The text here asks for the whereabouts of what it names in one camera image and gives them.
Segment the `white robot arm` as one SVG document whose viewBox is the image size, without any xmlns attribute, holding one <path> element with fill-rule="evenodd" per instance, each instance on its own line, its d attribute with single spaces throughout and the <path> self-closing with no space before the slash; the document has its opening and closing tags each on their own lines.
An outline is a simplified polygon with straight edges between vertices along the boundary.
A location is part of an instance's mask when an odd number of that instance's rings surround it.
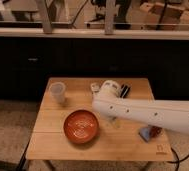
<svg viewBox="0 0 189 171">
<path fill-rule="evenodd" d="M 121 86 L 106 80 L 93 95 L 92 107 L 99 114 L 143 122 L 189 134 L 189 101 L 121 98 Z"/>
</svg>

